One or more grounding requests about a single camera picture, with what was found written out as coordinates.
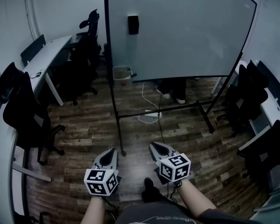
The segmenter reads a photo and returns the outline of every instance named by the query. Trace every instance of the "whiteboard frame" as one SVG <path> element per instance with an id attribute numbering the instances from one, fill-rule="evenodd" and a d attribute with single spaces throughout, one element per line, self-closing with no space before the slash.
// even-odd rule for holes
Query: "whiteboard frame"
<path id="1" fill-rule="evenodd" d="M 255 10 L 253 13 L 253 18 L 251 21 L 251 25 L 249 27 L 248 33 L 246 35 L 245 41 L 243 43 L 243 46 L 241 48 L 240 53 L 242 53 L 242 50 L 246 44 L 246 41 L 248 39 L 248 36 L 250 34 L 253 22 L 254 22 L 254 18 L 255 18 L 255 14 L 257 11 L 257 3 L 255 2 L 255 0 L 251 0 L 254 4 L 255 4 Z M 112 45 L 111 45 L 111 38 L 110 38 L 110 25 L 109 25 L 109 0 L 104 0 L 104 11 L 105 11 L 105 22 L 106 22 L 106 34 L 107 34 L 107 46 L 109 47 L 109 65 L 111 66 L 111 68 L 113 68 L 113 60 L 112 60 Z M 228 75 L 214 75 L 214 76 L 186 76 L 184 78 L 204 78 L 204 77 L 228 77 L 230 74 Z M 164 79 L 170 79 L 170 78 L 175 78 L 175 77 L 166 77 L 166 78 L 156 78 L 156 79 L 147 79 L 147 80 L 137 80 L 137 81 L 133 81 L 133 83 L 138 83 L 138 82 L 147 82 L 147 81 L 155 81 L 155 80 L 164 80 Z"/>

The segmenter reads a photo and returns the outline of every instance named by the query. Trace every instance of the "shoe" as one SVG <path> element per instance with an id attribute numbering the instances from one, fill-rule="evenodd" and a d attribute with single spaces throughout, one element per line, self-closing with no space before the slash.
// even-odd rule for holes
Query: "shoe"
<path id="1" fill-rule="evenodd" d="M 162 97 L 164 97 L 165 99 L 170 99 L 171 98 L 171 95 L 168 93 L 168 94 L 163 94 L 160 90 L 157 89 L 157 92 L 160 93 L 162 95 Z"/>
<path id="2" fill-rule="evenodd" d="M 176 99 L 178 104 L 180 104 L 180 105 L 184 105 L 185 104 L 185 100 L 184 99 L 177 99 L 176 97 L 175 97 L 175 99 Z"/>
<path id="3" fill-rule="evenodd" d="M 145 190 L 151 189 L 154 187 L 154 184 L 153 184 L 153 181 L 151 180 L 151 178 L 146 177 L 144 179 L 144 187 L 145 187 Z"/>

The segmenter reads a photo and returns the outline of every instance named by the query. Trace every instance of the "person's leg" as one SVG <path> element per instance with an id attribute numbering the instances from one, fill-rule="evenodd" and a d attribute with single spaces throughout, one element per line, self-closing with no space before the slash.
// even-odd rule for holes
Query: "person's leg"
<path id="1" fill-rule="evenodd" d="M 160 194 L 159 190 L 154 187 L 153 181 L 150 178 L 144 180 L 145 191 L 142 192 L 144 203 L 167 201 L 168 199 Z"/>
<path id="2" fill-rule="evenodd" d="M 173 96 L 179 104 L 185 104 L 186 78 L 174 78 L 173 84 Z"/>
<path id="3" fill-rule="evenodd" d="M 173 79 L 165 79 L 157 87 L 157 92 L 160 93 L 165 99 L 169 99 L 171 97 L 169 92 L 172 90 L 172 81 Z"/>

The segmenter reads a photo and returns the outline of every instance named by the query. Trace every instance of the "chair wheel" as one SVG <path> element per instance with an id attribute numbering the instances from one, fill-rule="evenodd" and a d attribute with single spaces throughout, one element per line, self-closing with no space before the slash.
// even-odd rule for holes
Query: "chair wheel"
<path id="1" fill-rule="evenodd" d="M 65 152 L 64 152 L 64 150 L 59 150 L 59 151 L 58 151 L 58 154 L 61 155 L 61 156 L 63 156 L 63 155 L 65 154 Z"/>

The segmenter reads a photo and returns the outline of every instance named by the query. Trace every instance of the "whiteboard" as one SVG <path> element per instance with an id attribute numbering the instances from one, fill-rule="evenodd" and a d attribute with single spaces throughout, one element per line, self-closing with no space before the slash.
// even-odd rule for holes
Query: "whiteboard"
<path id="1" fill-rule="evenodd" d="M 108 3 L 106 26 L 112 63 L 131 66 L 133 73 L 137 73 L 133 81 L 229 75 L 256 9 L 253 0 L 108 0 Z M 139 17 L 137 35 L 129 35 L 130 15 Z"/>

